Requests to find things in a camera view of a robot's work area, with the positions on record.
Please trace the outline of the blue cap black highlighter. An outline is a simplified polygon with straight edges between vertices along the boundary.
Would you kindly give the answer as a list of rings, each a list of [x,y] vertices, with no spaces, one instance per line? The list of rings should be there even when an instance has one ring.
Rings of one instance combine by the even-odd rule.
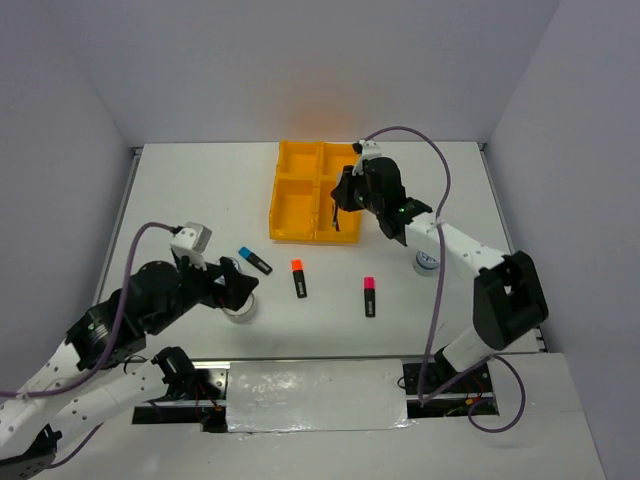
[[[272,273],[273,268],[249,248],[241,247],[238,250],[238,254],[264,275],[270,275]]]

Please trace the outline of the orange cap black highlighter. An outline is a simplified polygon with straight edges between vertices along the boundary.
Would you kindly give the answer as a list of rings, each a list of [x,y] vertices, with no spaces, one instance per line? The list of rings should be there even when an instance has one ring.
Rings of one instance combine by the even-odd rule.
[[[293,259],[291,261],[291,269],[297,297],[299,299],[306,298],[307,286],[302,261],[300,259]]]

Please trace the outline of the pink cap black highlighter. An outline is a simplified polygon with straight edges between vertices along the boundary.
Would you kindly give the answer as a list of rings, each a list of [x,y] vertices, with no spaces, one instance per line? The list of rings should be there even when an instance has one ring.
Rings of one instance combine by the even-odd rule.
[[[376,316],[376,284],[372,276],[363,279],[364,312],[366,318]]]

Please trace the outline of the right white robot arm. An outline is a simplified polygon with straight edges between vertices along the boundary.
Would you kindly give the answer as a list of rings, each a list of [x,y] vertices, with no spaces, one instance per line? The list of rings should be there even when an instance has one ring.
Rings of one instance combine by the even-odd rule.
[[[435,353],[432,372],[442,389],[460,389],[469,380],[469,367],[548,318],[533,259],[483,245],[437,219],[430,206],[406,195],[394,160],[365,160],[360,171],[344,167],[331,197],[339,210],[371,212],[387,238],[434,255],[441,270],[456,267],[472,280],[471,324]]]

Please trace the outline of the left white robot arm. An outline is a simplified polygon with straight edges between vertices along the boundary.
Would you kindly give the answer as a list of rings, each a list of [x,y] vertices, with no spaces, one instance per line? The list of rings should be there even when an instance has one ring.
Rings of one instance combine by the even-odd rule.
[[[56,353],[1,406],[1,476],[30,479],[59,465],[59,449],[90,438],[108,419],[142,402],[199,394],[219,396],[186,352],[165,347],[136,370],[96,389],[75,381],[125,363],[197,305],[238,312],[253,299],[257,278],[229,257],[197,268],[187,258],[154,261],[128,277],[108,300],[74,324]]]

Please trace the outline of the clear tape roll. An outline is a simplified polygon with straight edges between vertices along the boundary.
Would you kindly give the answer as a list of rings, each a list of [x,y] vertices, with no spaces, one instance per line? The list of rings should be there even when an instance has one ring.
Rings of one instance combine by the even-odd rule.
[[[251,294],[245,304],[238,310],[234,311],[229,308],[223,308],[222,311],[227,319],[234,324],[249,323],[255,316],[257,304],[258,302],[255,295]]]

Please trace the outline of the left blue putty jar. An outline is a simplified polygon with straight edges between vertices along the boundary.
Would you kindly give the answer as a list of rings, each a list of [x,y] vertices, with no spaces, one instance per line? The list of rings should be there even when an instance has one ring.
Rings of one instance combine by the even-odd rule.
[[[240,262],[239,262],[235,257],[230,257],[230,259],[231,259],[231,261],[232,261],[232,263],[233,263],[233,265],[234,265],[234,268],[235,268],[235,269],[236,269],[240,274],[244,274],[244,272],[243,272],[243,269],[242,269],[242,266],[241,266]]]

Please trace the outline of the blue putty jar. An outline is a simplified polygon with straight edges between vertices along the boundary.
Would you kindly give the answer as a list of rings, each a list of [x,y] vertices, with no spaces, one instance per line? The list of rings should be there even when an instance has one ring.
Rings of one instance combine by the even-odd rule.
[[[420,276],[435,276],[439,272],[440,261],[422,251],[417,251],[413,260],[413,269]]]
[[[236,269],[240,274],[244,274],[244,272],[243,272],[243,269],[242,269],[242,266],[241,266],[240,262],[239,262],[235,257],[230,257],[230,259],[231,259],[231,261],[232,261],[232,263],[233,263],[233,265],[234,265],[234,268],[235,268],[235,269]]]

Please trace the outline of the yellow four-compartment organizer tray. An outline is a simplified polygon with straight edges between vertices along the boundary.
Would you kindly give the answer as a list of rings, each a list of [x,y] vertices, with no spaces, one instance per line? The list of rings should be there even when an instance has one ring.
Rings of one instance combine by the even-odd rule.
[[[269,236],[277,242],[356,244],[361,214],[339,211],[340,232],[332,227],[331,191],[357,156],[349,144],[281,141],[276,164]]]

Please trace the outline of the right blue putty jar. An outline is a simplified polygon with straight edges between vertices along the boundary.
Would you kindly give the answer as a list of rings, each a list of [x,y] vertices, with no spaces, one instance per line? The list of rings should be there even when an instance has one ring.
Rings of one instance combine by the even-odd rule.
[[[440,261],[422,251],[417,251],[413,260],[413,269],[420,276],[435,276],[439,272]]]

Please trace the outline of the silver foil covered panel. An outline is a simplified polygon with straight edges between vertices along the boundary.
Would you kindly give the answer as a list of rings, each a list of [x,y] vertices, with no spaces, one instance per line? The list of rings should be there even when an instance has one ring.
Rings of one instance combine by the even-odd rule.
[[[376,431],[410,425],[398,359],[234,363],[233,433]]]

